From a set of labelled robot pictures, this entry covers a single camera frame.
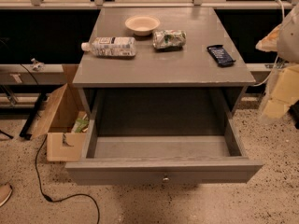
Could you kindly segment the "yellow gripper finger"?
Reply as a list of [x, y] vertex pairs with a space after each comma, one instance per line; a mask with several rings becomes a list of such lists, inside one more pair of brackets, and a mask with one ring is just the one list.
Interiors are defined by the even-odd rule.
[[261, 119], [281, 119], [299, 101], [299, 64], [273, 69], [261, 102]]
[[279, 28], [279, 25], [276, 26], [267, 36], [256, 44], [255, 48], [265, 52], [277, 51]]

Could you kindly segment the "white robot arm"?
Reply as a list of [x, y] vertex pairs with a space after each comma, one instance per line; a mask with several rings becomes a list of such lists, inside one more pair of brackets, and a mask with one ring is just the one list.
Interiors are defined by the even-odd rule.
[[299, 101], [299, 5], [296, 5], [282, 23], [260, 40], [256, 49], [275, 51], [287, 65], [274, 66], [266, 82], [265, 96], [259, 107], [260, 121], [281, 119]]

